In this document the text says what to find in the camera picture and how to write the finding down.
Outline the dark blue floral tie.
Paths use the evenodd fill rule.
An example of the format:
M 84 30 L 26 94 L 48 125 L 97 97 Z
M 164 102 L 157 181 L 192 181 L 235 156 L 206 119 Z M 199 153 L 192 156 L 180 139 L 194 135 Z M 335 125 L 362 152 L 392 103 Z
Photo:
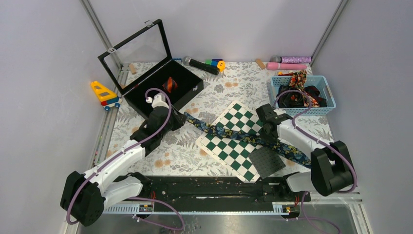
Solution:
M 213 124 L 206 123 L 203 120 L 199 120 L 193 117 L 191 114 L 185 112 L 186 121 L 192 124 L 197 129 L 201 130 L 208 135 L 219 137 L 219 138 L 229 138 L 232 140 L 238 140 L 245 143 L 250 143 L 253 145 L 266 146 L 275 151 L 280 156 L 293 161 L 301 166 L 311 169 L 311 160 L 298 148 L 283 143 L 280 140 L 276 140 L 273 143 L 267 143 L 261 139 L 258 135 L 249 134 L 243 131 L 233 131 L 226 129 L 224 127 L 216 126 Z

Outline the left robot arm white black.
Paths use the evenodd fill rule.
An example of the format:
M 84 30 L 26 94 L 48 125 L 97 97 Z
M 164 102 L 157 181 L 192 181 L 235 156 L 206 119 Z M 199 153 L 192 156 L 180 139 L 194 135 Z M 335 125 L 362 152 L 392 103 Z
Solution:
M 185 121 L 186 116 L 174 108 L 155 107 L 116 153 L 83 173 L 69 174 L 60 201 L 67 212 L 67 223 L 90 226 L 107 207 L 133 197 L 153 198 L 149 178 L 141 173 L 124 172 L 154 151 L 168 132 L 184 126 Z

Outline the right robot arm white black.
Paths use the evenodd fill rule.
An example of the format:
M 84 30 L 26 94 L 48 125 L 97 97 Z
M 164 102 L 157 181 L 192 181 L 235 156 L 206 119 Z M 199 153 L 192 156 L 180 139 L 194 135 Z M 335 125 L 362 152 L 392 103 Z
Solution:
M 346 144 L 322 141 L 299 127 L 295 117 L 278 115 L 270 104 L 257 108 L 256 113 L 263 124 L 260 137 L 266 143 L 286 140 L 310 159 L 309 172 L 289 175 L 280 186 L 281 198 L 291 201 L 301 191 L 317 191 L 328 196 L 349 193 L 356 188 L 357 175 Z

